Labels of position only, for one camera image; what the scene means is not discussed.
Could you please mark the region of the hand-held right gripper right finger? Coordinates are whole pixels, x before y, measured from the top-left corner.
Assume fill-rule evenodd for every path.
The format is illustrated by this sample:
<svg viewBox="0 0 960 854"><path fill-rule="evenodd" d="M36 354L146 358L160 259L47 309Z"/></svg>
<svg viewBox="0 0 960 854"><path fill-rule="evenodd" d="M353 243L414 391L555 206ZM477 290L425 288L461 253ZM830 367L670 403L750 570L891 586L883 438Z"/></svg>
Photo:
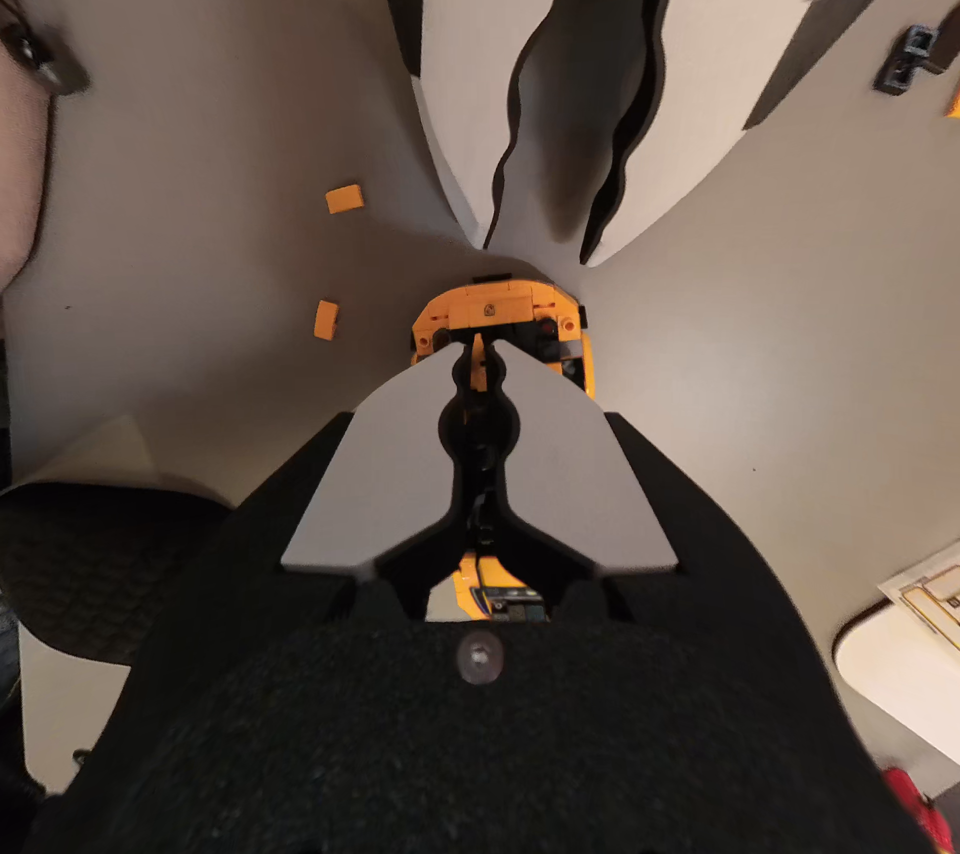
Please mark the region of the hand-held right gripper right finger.
<svg viewBox="0 0 960 854"><path fill-rule="evenodd" d="M518 578L674 571L677 553L602 408L504 339L486 351L503 566Z"/></svg>

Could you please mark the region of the orange lego car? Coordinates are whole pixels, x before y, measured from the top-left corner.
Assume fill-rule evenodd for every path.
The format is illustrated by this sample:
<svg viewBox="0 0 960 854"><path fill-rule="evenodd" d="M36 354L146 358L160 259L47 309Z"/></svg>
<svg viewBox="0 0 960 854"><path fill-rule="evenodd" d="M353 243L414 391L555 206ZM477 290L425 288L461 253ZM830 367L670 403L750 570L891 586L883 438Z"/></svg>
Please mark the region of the orange lego car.
<svg viewBox="0 0 960 854"><path fill-rule="evenodd" d="M470 372L460 434L466 550L450 583L461 614L471 620L546 622L543 597L494 555L495 480L499 457L488 397L487 346L506 341L595 398L594 353L585 307L555 284L510 274L475 278L431 300L415 320L411 363L453 342L470 347Z"/></svg>

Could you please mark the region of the white desk stand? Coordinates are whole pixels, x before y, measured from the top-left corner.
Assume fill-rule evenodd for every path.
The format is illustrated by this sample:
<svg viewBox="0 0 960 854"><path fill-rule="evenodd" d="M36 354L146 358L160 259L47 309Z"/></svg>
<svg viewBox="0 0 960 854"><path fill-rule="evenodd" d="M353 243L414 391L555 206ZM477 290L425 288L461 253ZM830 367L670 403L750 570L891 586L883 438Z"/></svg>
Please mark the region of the white desk stand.
<svg viewBox="0 0 960 854"><path fill-rule="evenodd" d="M958 785L958 659L887 598L849 620L831 649L839 692L880 766L934 795Z"/></svg>

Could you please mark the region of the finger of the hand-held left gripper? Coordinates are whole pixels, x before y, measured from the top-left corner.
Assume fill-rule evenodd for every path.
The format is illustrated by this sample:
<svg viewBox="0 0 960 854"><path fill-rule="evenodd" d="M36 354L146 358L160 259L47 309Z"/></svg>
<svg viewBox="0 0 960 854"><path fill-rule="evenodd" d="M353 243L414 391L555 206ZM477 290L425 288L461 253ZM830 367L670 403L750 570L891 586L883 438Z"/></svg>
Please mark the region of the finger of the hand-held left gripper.
<svg viewBox="0 0 960 854"><path fill-rule="evenodd" d="M640 0L642 65L580 261L611 258L685 199L873 0Z"/></svg>
<svg viewBox="0 0 960 854"><path fill-rule="evenodd" d="M422 0L414 98L448 205L476 249L497 223L522 64L553 3Z"/></svg>

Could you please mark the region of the white paper sheet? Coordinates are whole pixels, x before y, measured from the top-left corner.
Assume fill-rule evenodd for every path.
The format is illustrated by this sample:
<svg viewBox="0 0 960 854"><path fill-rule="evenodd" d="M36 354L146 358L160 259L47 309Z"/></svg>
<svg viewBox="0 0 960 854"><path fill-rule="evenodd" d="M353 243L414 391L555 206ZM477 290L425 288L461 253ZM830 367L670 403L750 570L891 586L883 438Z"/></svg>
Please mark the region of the white paper sheet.
<svg viewBox="0 0 960 854"><path fill-rule="evenodd" d="M8 488L37 483L164 490L233 507L224 495L197 480L164 473L131 415L107 420L70 441L41 464L19 475Z"/></svg>

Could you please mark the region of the black lego frame piece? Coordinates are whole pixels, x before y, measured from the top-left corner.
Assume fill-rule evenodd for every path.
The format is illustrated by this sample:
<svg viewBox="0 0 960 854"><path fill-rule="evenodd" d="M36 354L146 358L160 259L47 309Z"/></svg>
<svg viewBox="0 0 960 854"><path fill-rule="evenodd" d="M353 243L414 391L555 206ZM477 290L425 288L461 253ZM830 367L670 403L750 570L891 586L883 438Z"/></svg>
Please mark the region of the black lego frame piece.
<svg viewBox="0 0 960 854"><path fill-rule="evenodd" d="M913 24L895 40L871 88L888 96L908 92L917 72L924 69L939 38L939 29Z"/></svg>

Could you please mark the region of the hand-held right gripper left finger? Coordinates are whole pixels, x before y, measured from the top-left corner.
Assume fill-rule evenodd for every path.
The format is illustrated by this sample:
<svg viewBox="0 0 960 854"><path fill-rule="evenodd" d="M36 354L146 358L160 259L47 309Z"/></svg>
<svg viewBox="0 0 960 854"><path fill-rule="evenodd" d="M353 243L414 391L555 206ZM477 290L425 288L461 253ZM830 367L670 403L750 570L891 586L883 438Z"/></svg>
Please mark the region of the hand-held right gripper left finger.
<svg viewBox="0 0 960 854"><path fill-rule="evenodd" d="M440 421L458 397L453 342L373 391L354 410L282 555L291 572L375 575L376 563L443 520L454 463Z"/></svg>

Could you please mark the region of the lego sticker sheet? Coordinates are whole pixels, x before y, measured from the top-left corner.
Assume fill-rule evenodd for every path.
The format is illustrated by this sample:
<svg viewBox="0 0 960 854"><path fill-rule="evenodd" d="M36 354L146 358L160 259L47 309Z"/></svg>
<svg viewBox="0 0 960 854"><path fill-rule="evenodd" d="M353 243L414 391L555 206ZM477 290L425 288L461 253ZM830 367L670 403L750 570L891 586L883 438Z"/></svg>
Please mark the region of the lego sticker sheet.
<svg viewBox="0 0 960 854"><path fill-rule="evenodd" d="M878 585L894 604L959 651L959 542L898 572Z"/></svg>

